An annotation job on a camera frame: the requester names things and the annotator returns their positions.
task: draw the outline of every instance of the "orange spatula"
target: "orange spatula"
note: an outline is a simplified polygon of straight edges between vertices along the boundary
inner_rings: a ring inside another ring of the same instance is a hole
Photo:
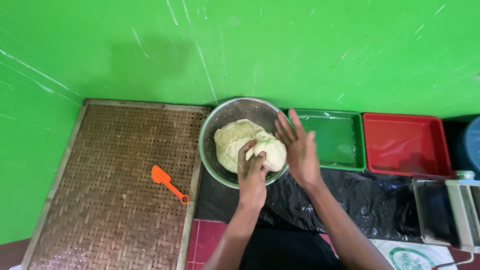
[[[164,183],[171,191],[173,191],[173,193],[175,193],[175,195],[180,198],[180,202],[182,202],[182,204],[187,204],[190,201],[188,195],[183,195],[178,189],[170,184],[170,180],[172,180],[170,175],[156,165],[154,165],[152,168],[152,178],[155,183]]]

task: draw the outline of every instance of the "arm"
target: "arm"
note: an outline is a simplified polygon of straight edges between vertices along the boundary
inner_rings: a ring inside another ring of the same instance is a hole
[[[275,121],[277,139],[287,146],[287,162],[295,181],[305,190],[340,261],[348,269],[392,269],[378,249],[353,223],[326,187],[320,175],[315,133],[305,130],[293,109],[289,111],[296,130],[282,113]]]
[[[238,269],[253,229],[258,220],[260,209],[265,204],[267,190],[265,175],[267,170],[262,167],[265,152],[258,157],[246,161],[247,151],[256,144],[251,141],[239,151],[238,178],[240,200],[237,210],[228,224],[215,251],[205,263],[203,270]]]

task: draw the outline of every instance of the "green wall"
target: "green wall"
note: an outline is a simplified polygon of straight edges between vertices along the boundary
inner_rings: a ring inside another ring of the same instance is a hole
[[[474,0],[2,1],[0,244],[29,237],[84,97],[479,113],[478,10]]]

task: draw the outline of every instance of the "bamboo mat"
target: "bamboo mat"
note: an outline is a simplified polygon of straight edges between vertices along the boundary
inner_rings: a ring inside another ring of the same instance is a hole
[[[183,269],[208,107],[86,99],[22,263],[31,270]],[[153,165],[190,202],[151,178]]]

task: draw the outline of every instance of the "stainless steel bowl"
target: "stainless steel bowl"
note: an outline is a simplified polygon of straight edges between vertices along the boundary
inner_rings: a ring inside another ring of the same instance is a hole
[[[216,107],[205,120],[200,130],[198,146],[202,162],[208,172],[220,183],[229,187],[238,188],[238,177],[236,173],[227,171],[216,158],[215,131],[228,123],[240,119],[248,119],[263,127],[265,131],[274,133],[276,131],[275,119],[278,118],[279,108],[269,102],[257,98],[234,98]],[[278,172],[269,172],[265,184],[275,182],[287,169],[285,164]]]

